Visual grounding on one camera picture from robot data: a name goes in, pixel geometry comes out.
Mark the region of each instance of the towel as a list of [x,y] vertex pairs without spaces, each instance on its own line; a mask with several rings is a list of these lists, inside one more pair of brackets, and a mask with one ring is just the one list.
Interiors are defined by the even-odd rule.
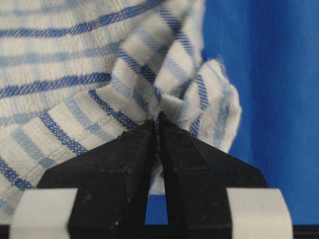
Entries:
[[[202,62],[204,0],[5,3],[0,223],[47,168],[147,119],[229,150],[241,108],[221,61]],[[160,163],[150,193],[164,193]]]

